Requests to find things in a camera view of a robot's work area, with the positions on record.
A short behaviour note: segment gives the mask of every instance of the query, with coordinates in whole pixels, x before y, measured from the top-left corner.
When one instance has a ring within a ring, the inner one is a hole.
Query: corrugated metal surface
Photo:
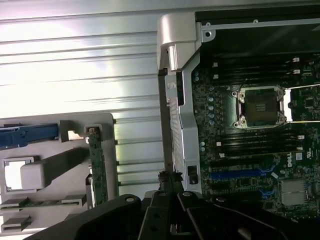
[[[163,168],[157,21],[169,12],[278,0],[0,1],[0,118],[109,110],[120,193]],[[300,2],[284,0],[282,2]]]

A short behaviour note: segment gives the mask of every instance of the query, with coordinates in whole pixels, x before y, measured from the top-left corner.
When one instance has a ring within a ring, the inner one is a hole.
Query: heatsink
[[[285,206],[306,204],[308,194],[303,179],[281,181],[281,202]]]

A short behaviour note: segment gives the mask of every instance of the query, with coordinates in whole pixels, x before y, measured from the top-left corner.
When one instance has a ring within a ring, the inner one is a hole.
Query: green circuit board
[[[319,219],[320,122],[315,122],[320,120],[319,69],[319,55],[310,54],[214,58],[192,72],[206,198],[226,195],[297,221]],[[290,95],[296,123],[275,119],[273,108],[283,112],[284,96],[278,88]],[[243,89],[245,100],[240,102]],[[246,117],[245,129],[235,127],[241,116]]]
[[[89,150],[92,164],[92,181],[95,205],[108,201],[105,157],[102,149],[101,133],[98,127],[89,128]]]

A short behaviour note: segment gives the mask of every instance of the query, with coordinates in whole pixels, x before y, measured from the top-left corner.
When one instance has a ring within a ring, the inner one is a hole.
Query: cpu socket
[[[243,87],[233,91],[237,98],[237,129],[274,128],[286,123],[284,113],[285,88],[279,86]]]

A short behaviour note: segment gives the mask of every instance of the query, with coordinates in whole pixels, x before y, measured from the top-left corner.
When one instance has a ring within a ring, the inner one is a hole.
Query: circuit board
[[[299,222],[319,221],[319,69],[316,54],[201,60],[192,98],[206,198],[231,196]],[[284,92],[291,121],[277,119]]]
[[[97,206],[108,200],[105,157],[101,144],[100,129],[98,127],[92,127],[88,130],[94,201]]]

